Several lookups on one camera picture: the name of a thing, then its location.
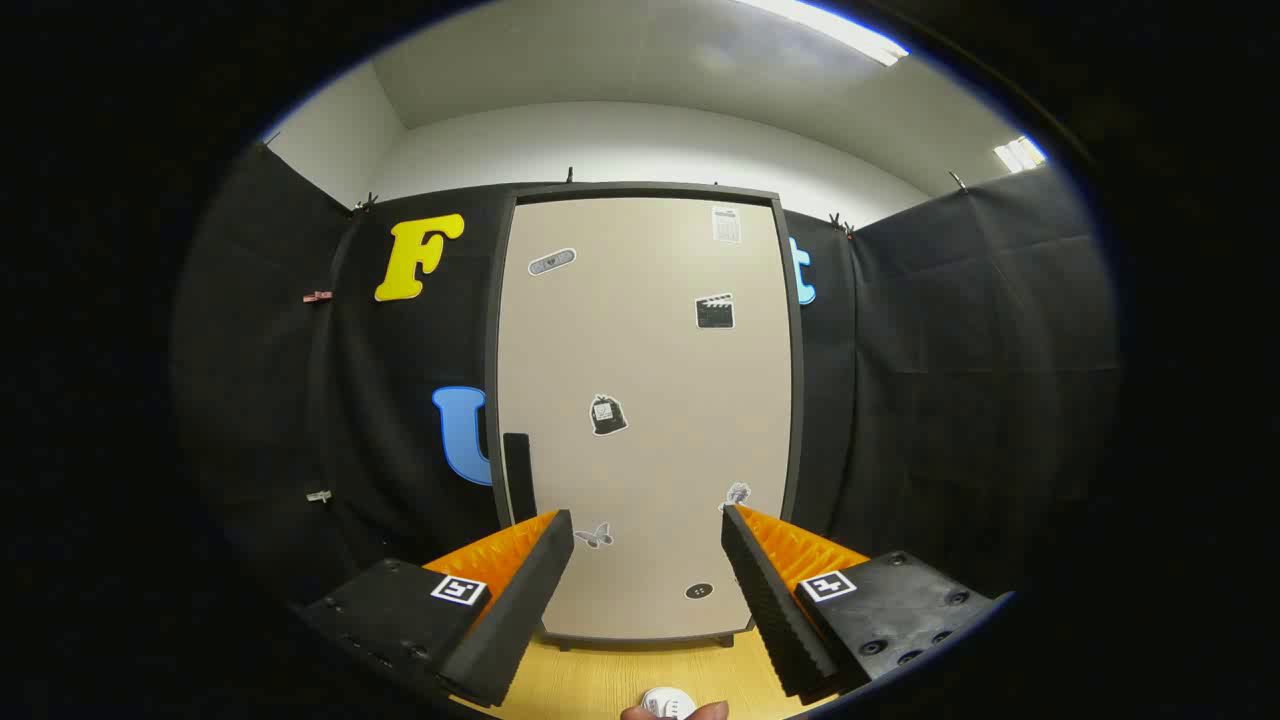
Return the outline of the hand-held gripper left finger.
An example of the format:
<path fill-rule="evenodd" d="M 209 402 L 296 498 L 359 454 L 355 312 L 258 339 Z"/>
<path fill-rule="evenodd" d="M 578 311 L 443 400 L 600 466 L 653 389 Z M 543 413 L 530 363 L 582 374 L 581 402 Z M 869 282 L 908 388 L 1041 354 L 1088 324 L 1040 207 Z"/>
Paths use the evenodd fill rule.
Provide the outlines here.
<path fill-rule="evenodd" d="M 568 510 L 544 512 L 424 565 L 383 559 L 300 619 L 422 700 L 502 705 L 575 547 Z"/>

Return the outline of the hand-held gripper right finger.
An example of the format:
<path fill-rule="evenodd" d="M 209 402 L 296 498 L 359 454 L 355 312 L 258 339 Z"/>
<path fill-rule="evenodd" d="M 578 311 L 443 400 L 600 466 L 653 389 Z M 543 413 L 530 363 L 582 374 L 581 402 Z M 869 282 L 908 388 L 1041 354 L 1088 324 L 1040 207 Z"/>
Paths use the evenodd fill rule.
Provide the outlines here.
<path fill-rule="evenodd" d="M 874 694 L 1009 605 L 909 552 L 868 557 L 741 503 L 723 507 L 721 546 L 783 692 L 803 701 Z"/>

